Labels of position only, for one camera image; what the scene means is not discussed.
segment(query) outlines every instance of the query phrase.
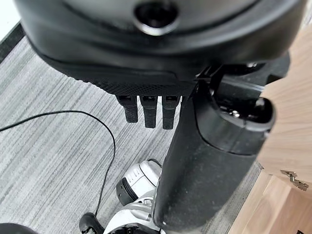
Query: metal hinge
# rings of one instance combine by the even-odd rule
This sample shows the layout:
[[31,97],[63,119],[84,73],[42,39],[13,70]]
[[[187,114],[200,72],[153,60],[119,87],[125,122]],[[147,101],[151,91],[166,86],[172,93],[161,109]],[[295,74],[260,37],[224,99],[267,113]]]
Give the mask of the metal hinge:
[[305,182],[302,182],[298,179],[296,179],[297,177],[297,173],[296,172],[290,172],[290,171],[283,171],[281,170],[281,173],[283,175],[287,175],[290,178],[291,183],[293,183],[294,186],[296,186],[297,188],[306,191],[308,189],[308,184],[306,184]]

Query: round hole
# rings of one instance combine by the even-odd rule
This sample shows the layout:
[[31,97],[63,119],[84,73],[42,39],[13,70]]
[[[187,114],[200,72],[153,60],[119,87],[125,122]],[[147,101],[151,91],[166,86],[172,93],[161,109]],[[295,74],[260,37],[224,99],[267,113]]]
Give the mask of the round hole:
[[176,28],[178,11],[168,2],[148,2],[135,9],[136,25],[144,33],[160,36]]

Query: wooden cabinet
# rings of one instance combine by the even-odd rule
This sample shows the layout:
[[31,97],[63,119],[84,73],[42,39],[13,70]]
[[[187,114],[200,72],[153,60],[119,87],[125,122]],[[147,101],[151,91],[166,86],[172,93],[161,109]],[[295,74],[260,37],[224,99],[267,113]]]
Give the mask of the wooden cabinet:
[[[312,26],[291,55],[288,76],[263,93],[277,108],[277,122],[258,157],[264,170],[229,234],[312,234]],[[296,172],[307,191],[281,170]]]

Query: black cable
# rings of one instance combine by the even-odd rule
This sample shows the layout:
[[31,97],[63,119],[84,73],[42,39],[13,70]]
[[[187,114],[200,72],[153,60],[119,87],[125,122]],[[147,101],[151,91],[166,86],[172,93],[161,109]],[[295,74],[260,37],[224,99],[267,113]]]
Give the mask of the black cable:
[[103,190],[104,190],[104,186],[105,186],[105,183],[106,183],[106,178],[107,178],[107,175],[108,175],[108,172],[109,172],[110,168],[113,165],[113,162],[115,160],[115,155],[116,155],[116,142],[115,142],[114,135],[113,135],[112,131],[106,126],[105,123],[103,123],[101,120],[99,120],[97,117],[93,116],[92,114],[89,114],[89,113],[84,112],[84,111],[70,111],[70,110],[69,111],[53,111],[53,112],[47,112],[47,113],[42,113],[42,114],[39,114],[39,115],[35,115],[35,116],[32,116],[32,117],[26,118],[24,120],[21,120],[19,122],[13,123],[13,124],[11,124],[9,126],[1,128],[0,132],[3,132],[5,130],[11,129],[11,128],[14,128],[14,127],[16,127],[18,125],[21,125],[21,124],[23,124],[25,122],[28,122],[30,120],[33,120],[33,119],[36,119],[36,118],[39,118],[39,117],[42,117],[42,116],[57,115],[57,114],[62,114],[62,113],[80,113],[80,114],[84,114],[84,115],[87,115],[87,116],[95,119],[96,121],[100,122],[108,130],[108,132],[110,133],[110,135],[111,135],[111,137],[113,139],[114,154],[113,154],[113,158],[112,158],[110,164],[108,165],[107,171],[105,173],[104,181],[103,181],[103,184],[102,184],[102,188],[101,188],[101,191],[100,191],[100,194],[99,194],[99,199],[98,199],[98,203],[97,203],[97,209],[96,209],[96,212],[95,212],[95,216],[97,216],[98,209],[99,209],[99,206],[100,206],[101,200],[102,200],[102,195],[103,195]]
[[150,158],[149,160],[147,160],[148,162],[154,162],[156,163],[160,168],[162,168],[162,165],[160,164],[160,162],[158,162],[156,159],[154,158]]

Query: striped gray rug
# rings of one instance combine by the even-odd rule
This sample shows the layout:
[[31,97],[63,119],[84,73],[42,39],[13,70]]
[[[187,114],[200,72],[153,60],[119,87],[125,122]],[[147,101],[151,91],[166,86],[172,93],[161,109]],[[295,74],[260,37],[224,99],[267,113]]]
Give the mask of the striped gray rug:
[[[117,140],[117,157],[99,211],[105,226],[120,208],[115,185],[134,163],[163,161],[174,131],[128,124],[114,96],[46,65],[23,39],[0,65],[0,126],[54,110],[83,110],[104,121]],[[113,154],[108,132],[81,114],[43,117],[0,134],[0,222],[41,234],[78,233],[80,217],[94,211]],[[229,203],[205,228],[226,233],[259,174],[255,165]]]

